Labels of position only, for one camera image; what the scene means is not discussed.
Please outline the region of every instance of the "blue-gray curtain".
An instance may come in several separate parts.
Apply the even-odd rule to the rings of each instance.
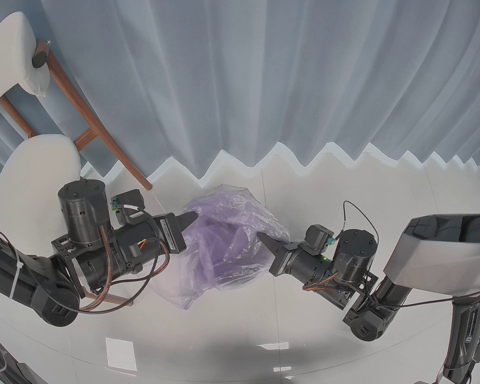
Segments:
[[[304,165],[327,142],[480,163],[478,0],[0,3],[14,11],[145,175],[173,156],[201,177],[221,149],[253,166],[279,141]],[[40,133],[87,128],[53,82],[7,96]],[[1,163],[21,141],[7,125]],[[98,139],[82,155],[116,161]]]

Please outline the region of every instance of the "chair backrest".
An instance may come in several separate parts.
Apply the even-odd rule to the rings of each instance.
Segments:
[[[48,66],[34,68],[36,50],[33,29],[22,12],[8,15],[0,23],[0,96],[19,84],[25,91],[45,96],[50,82]]]
[[[51,256],[50,242],[66,233],[57,193],[80,179],[80,156],[63,135],[21,143],[0,173],[0,231],[20,251]]]

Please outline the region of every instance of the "plastic bag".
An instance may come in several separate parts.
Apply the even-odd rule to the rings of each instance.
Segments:
[[[187,249],[172,255],[165,271],[149,284],[182,309],[210,288],[241,288],[268,271],[274,256],[257,239],[257,232],[289,241],[288,231],[246,188],[220,185],[183,211],[199,215],[183,231]],[[149,265],[142,275],[148,274]]]

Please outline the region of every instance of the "purple plastic bag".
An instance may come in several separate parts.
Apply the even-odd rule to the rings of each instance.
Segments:
[[[199,215],[183,231],[187,249],[172,255],[166,270],[149,284],[182,309],[207,289],[241,288],[268,271],[274,257],[257,239],[257,232],[289,241],[288,231],[246,188],[220,185],[189,202],[183,211]]]

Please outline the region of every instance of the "wooden chair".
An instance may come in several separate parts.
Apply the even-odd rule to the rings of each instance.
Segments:
[[[25,23],[28,23],[25,15],[21,12],[16,12],[8,16],[4,21],[0,23],[3,24],[7,19],[11,18],[12,16],[16,16],[19,18],[19,22],[23,23],[23,28],[27,30],[27,32],[31,31],[31,36],[27,36],[32,38],[33,31],[31,26],[28,24],[27,26]],[[36,46],[36,51],[32,56],[32,66],[33,68],[41,68],[44,65],[47,65],[48,70],[50,72],[51,78],[55,81],[55,83],[59,86],[68,100],[72,103],[75,109],[80,113],[80,115],[84,118],[84,120],[89,125],[89,128],[83,132],[80,136],[78,136],[74,144],[77,147],[78,151],[84,149],[93,139],[99,137],[107,146],[107,148],[112,151],[112,153],[117,157],[118,160],[127,168],[127,170],[140,182],[140,184],[147,190],[152,189],[152,184],[146,179],[144,175],[132,164],[132,162],[128,159],[122,149],[118,146],[115,142],[113,137],[108,133],[105,129],[103,124],[100,120],[96,117],[95,113],[89,108],[87,103],[83,100],[80,96],[78,91],[73,86],[72,82],[58,63],[57,59],[49,49],[49,43],[45,40],[41,40],[38,42]],[[16,84],[7,84],[5,88],[10,88]],[[0,105],[5,109],[5,111],[10,115],[10,117],[18,124],[18,126],[26,133],[28,138],[36,136],[36,132],[29,126],[29,124],[25,121],[25,119],[18,113],[12,103],[8,100],[5,95],[0,96]]]

